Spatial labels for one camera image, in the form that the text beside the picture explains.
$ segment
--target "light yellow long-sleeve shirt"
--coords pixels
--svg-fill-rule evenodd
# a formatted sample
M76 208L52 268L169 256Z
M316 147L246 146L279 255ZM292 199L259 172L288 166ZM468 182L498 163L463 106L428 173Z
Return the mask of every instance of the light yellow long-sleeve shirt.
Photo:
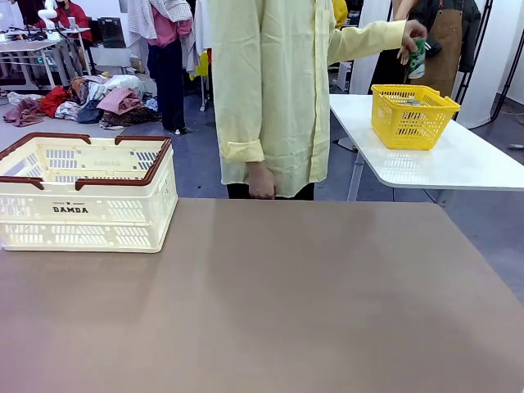
M335 29L332 0L210 0L222 182L265 161L279 197L324 180L328 64L401 46L405 22Z

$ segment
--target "apron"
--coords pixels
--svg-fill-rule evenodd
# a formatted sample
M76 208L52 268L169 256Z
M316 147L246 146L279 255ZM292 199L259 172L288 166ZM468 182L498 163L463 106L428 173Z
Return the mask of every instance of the apron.
M429 86L439 91L442 97L451 97L462 53L464 1L461 11L443 10L442 1L431 28L431 36L442 45L442 50L426 59L426 74L422 78L412 79L411 84Z

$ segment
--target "brown table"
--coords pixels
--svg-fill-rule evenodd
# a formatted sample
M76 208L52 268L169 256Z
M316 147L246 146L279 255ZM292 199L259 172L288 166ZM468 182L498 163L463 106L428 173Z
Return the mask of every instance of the brown table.
M0 391L521 393L524 309L431 204L181 200L158 255L0 252Z

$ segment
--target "hand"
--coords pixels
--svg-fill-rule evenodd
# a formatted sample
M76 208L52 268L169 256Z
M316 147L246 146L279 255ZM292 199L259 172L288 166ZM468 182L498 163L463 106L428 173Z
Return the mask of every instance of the hand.
M275 199L275 177L265 162L248 162L249 194L255 199Z
M396 55L397 59L400 59L400 64L406 66L409 63L409 50L405 47L402 47L399 50L399 54Z
M402 47L407 48L410 52L417 51L417 44L413 38L427 37L427 29L416 20L408 20L404 27L404 36L402 37Z

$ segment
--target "white plastic basket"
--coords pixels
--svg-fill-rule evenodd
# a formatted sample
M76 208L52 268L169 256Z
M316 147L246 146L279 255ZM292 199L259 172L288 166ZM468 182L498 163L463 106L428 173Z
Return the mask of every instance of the white plastic basket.
M31 133L0 153L6 250L158 252L177 200L169 138Z

